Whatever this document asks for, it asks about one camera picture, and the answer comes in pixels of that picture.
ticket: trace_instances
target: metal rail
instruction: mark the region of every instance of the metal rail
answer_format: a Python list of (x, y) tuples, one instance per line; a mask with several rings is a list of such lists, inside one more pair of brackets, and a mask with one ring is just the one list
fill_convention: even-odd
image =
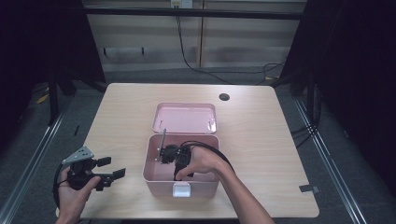
[[(300, 112), (301, 117), (305, 123), (305, 126), (308, 127), (308, 131), (310, 133), (314, 132), (311, 126), (311, 122), (309, 117), (306, 115), (306, 108), (302, 100), (296, 100), (297, 108)], [(348, 211), (353, 223), (355, 224), (367, 224), (363, 213), (359, 207), (359, 204), (355, 200), (355, 197), (352, 195), (351, 191), (349, 190), (347, 183), (345, 182), (344, 178), (342, 177), (340, 171), (338, 170), (337, 165), (335, 164), (334, 160), (332, 159), (332, 154), (330, 153), (329, 149), (327, 149), (326, 145), (323, 142), (322, 137), (320, 136), (319, 132), (312, 133), (312, 140), (314, 141), (315, 146), (317, 147), (318, 153), (323, 160), (324, 165), (327, 168), (327, 171), (332, 178), (332, 182), (334, 183), (335, 187), (337, 188), (338, 193), (340, 194), (341, 200), (343, 201), (346, 210)]]
[(179, 16), (179, 17), (212, 17), (298, 21), (304, 13), (238, 11), (214, 9), (160, 8), (160, 7), (21, 7), (27, 13), (77, 13), (92, 15), (129, 15), (129, 16)]
[(71, 99), (68, 99), (64, 109), (58, 116), (58, 118), (53, 122), (51, 126), (49, 126), (44, 133), (43, 138), (41, 139), (38, 147), (35, 150), (35, 154), (32, 159), (30, 159), (29, 164), (26, 166), (20, 180), (15, 186), (14, 190), (12, 190), (11, 194), (8, 196), (6, 202), (0, 210), (0, 223), (1, 224), (9, 224), (17, 213), (18, 208), (21, 205), (23, 197), (25, 196), (29, 186), (33, 180), (33, 176), (38, 169), (38, 166), (43, 161), (46, 152), (50, 147), (50, 143), (52, 142), (53, 137), (58, 132), (58, 129), (64, 119), (64, 114), (67, 111), (68, 106), (70, 105)]

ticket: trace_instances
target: pink plastic box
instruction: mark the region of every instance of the pink plastic box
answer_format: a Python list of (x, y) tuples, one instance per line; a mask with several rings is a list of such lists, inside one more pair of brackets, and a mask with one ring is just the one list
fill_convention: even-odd
[(163, 147), (180, 146), (186, 141), (199, 141), (219, 149), (219, 139), (213, 135), (218, 128), (216, 110), (211, 104), (163, 103), (157, 106), (148, 141), (148, 151), (143, 177), (154, 196), (212, 197), (219, 185), (219, 179), (212, 173), (194, 174), (182, 181), (174, 181), (175, 163), (161, 164), (156, 161), (158, 148), (166, 135)]

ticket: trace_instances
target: human arm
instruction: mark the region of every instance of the human arm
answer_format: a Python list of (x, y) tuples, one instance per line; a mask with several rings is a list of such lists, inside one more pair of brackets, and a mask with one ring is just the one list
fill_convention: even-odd
[[(67, 179), (67, 172), (69, 170), (70, 168), (68, 167), (62, 171), (62, 180)], [(78, 223), (79, 217), (85, 207), (85, 202), (90, 198), (91, 191), (96, 187), (100, 179), (99, 176), (95, 176), (80, 190), (70, 188), (67, 181), (61, 183), (58, 188), (60, 208), (59, 217), (56, 220), (57, 224)]]
[(177, 173), (176, 179), (182, 179), (191, 173), (208, 172), (219, 177), (241, 224), (275, 223), (231, 166), (210, 150), (194, 147), (190, 164)]

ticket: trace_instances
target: open lid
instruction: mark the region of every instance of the open lid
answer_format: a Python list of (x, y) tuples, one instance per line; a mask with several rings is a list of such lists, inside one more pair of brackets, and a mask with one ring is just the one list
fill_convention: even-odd
[(152, 124), (155, 133), (215, 133), (217, 128), (212, 104), (161, 103)]

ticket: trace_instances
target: wooden table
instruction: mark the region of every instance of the wooden table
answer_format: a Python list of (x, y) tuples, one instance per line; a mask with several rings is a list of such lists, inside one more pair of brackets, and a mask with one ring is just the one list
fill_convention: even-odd
[[(221, 101), (227, 93), (230, 100)], [(316, 217), (318, 206), (274, 89), (259, 86), (111, 84), (85, 142), (95, 158), (112, 157), (96, 173), (126, 168), (126, 176), (94, 191), (83, 218), (233, 218), (219, 184), (213, 198), (153, 197), (142, 171), (159, 103), (216, 107), (220, 150), (272, 217)]]

